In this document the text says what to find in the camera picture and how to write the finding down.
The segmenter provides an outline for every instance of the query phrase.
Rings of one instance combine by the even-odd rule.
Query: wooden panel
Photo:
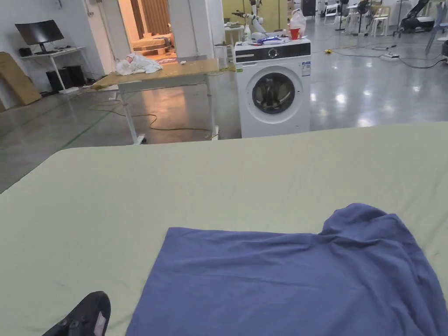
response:
[[[134,13],[135,25],[137,26],[138,37],[143,38],[145,29],[143,28],[142,14],[138,6],[138,0],[131,0],[132,12]]]
[[[0,76],[14,91],[23,105],[31,104],[42,98],[16,61],[6,52],[0,52]]]
[[[142,0],[148,32],[169,34],[168,0]]]
[[[179,63],[164,65],[162,70],[153,73],[134,73],[132,75],[121,76],[116,73],[111,73],[97,81],[92,89],[101,90],[107,87],[135,81],[150,81],[154,79],[164,79],[179,76],[192,76],[204,73],[219,71],[218,60],[196,60],[193,62],[186,62],[184,65]]]

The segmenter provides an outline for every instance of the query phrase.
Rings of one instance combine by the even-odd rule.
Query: white plastic bag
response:
[[[123,76],[132,73],[152,73],[161,69],[162,66],[155,60],[150,60],[149,58],[134,52],[116,65],[116,71]]]
[[[305,35],[306,17],[303,15],[300,9],[296,9],[292,13],[291,20],[289,21],[289,29],[299,29],[299,38]]]

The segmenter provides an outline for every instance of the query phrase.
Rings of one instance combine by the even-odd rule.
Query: power strip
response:
[[[399,55],[397,55],[397,54],[392,54],[391,52],[388,52],[387,54],[384,54],[384,55],[381,55],[382,57],[385,57],[385,58],[400,58],[400,56]]]
[[[388,52],[387,54],[383,54],[380,57],[382,60],[387,60],[387,61],[396,61],[396,60],[400,60],[400,56],[397,54],[392,54],[391,52]]]

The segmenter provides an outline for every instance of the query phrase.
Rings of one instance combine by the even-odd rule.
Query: bed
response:
[[[165,35],[154,35],[149,37],[144,37],[138,41],[132,42],[132,48],[134,51],[153,51],[153,50],[165,50],[168,45],[166,45],[165,39],[167,38],[168,41],[172,41],[171,34],[165,34]]]
[[[439,122],[60,151],[0,196],[0,331],[40,336],[103,290],[124,335],[169,227],[318,233],[353,202],[402,218],[446,296],[447,143]]]

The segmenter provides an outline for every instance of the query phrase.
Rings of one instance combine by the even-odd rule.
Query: washing machine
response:
[[[310,130],[311,42],[235,46],[243,138]]]

